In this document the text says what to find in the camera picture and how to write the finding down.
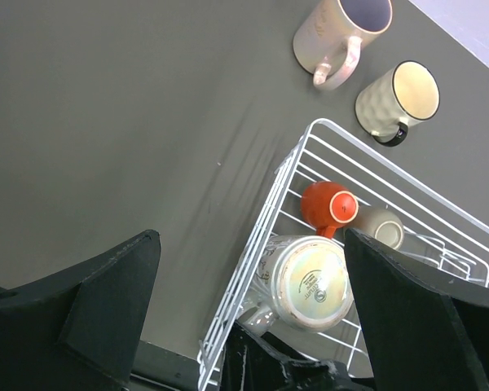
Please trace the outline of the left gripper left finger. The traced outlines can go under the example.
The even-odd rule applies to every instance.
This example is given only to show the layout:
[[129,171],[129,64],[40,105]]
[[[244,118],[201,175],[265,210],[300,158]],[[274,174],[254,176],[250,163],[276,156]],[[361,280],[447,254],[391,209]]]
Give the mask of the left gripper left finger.
[[0,390],[127,390],[160,257],[159,233],[146,230],[0,287]]

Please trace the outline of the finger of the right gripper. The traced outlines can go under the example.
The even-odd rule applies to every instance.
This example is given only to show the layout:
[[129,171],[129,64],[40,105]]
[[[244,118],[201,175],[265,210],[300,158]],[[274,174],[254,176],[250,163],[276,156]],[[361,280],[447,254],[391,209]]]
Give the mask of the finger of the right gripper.
[[373,378],[354,378],[332,359],[311,360],[281,339],[257,336],[235,322],[224,348],[221,390],[374,390]]

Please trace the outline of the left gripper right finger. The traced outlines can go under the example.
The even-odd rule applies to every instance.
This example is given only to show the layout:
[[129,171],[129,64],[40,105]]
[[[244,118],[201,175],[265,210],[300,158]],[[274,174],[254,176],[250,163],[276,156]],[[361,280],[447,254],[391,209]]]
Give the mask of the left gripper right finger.
[[489,288],[355,229],[344,252],[378,390],[489,390]]

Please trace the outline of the white floral iridescent mug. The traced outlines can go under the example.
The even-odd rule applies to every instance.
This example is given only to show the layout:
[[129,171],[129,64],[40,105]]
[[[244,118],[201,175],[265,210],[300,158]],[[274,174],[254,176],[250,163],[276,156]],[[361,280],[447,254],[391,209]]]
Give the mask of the white floral iridescent mug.
[[277,319],[317,333],[337,325],[352,304],[341,246],[318,235],[277,235],[263,249],[236,319],[259,336]]

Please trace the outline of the cream dimpled mug black handle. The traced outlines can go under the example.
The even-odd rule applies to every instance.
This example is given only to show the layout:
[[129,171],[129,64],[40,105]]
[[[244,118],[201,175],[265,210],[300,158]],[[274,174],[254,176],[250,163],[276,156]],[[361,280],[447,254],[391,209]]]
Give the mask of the cream dimpled mug black handle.
[[433,118],[439,105],[440,93],[433,74],[423,64],[406,60],[359,93],[355,115],[375,141],[396,147],[411,127]]

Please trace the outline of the pink iridescent mug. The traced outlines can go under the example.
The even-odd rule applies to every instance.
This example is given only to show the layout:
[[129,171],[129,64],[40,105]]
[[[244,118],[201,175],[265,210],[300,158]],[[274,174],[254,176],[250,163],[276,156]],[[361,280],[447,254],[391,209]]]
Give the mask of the pink iridescent mug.
[[380,1],[319,2],[293,37],[298,63],[319,90],[335,90],[353,74],[361,51],[391,25],[393,5]]

